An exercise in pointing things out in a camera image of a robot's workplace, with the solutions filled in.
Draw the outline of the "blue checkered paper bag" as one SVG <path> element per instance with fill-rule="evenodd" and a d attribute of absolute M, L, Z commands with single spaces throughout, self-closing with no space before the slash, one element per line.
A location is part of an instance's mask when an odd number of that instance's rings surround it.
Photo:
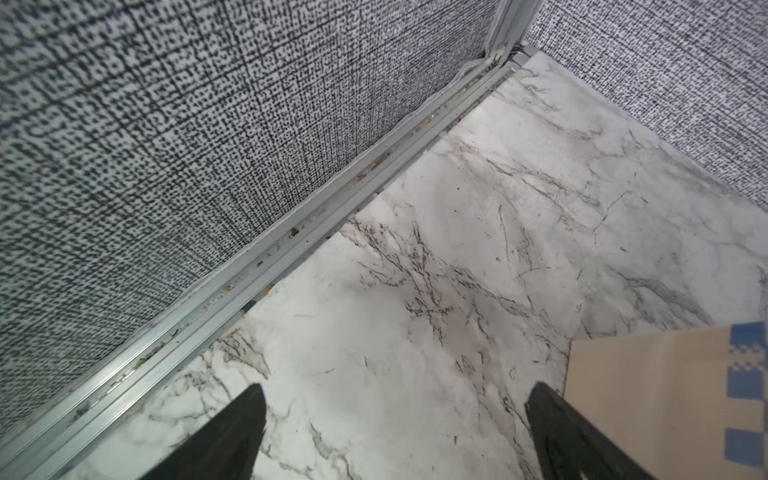
<path fill-rule="evenodd" d="M 565 398 L 657 479 L 767 476 L 767 328 L 575 340 Z"/>

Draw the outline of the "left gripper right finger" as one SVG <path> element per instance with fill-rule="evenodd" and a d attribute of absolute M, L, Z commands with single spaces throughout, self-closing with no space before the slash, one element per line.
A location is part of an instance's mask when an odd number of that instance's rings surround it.
<path fill-rule="evenodd" d="M 525 411 L 543 478 L 652 477 L 549 385 L 534 385 Z"/>

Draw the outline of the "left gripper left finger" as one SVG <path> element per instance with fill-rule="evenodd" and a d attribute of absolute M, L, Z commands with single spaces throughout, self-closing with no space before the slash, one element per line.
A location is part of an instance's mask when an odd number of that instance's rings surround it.
<path fill-rule="evenodd" d="M 266 414 L 262 387 L 248 386 L 142 479 L 249 479 L 263 440 Z"/>

